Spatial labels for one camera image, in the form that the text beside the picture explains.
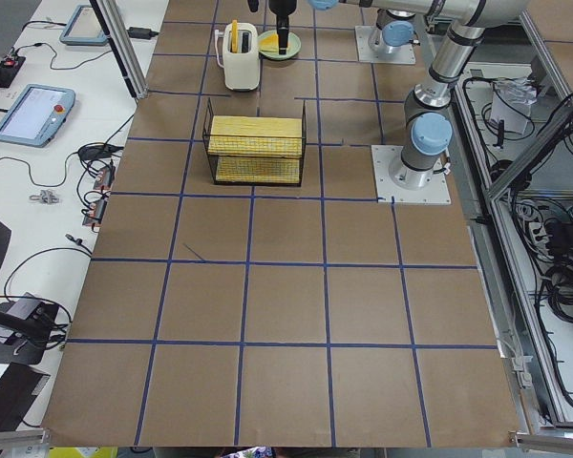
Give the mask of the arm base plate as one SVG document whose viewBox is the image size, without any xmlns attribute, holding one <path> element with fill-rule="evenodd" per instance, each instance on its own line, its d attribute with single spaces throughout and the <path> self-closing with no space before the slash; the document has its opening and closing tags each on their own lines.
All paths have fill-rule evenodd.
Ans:
<svg viewBox="0 0 573 458">
<path fill-rule="evenodd" d="M 400 145 L 372 145 L 371 157 L 376 198 L 381 203 L 450 205 L 446 175 L 439 172 L 441 160 L 432 169 L 418 172 L 401 160 Z"/>
<path fill-rule="evenodd" d="M 414 65 L 414 46 L 409 41 L 401 46 L 389 46 L 376 26 L 355 27 L 358 61 L 363 63 Z"/>
</svg>

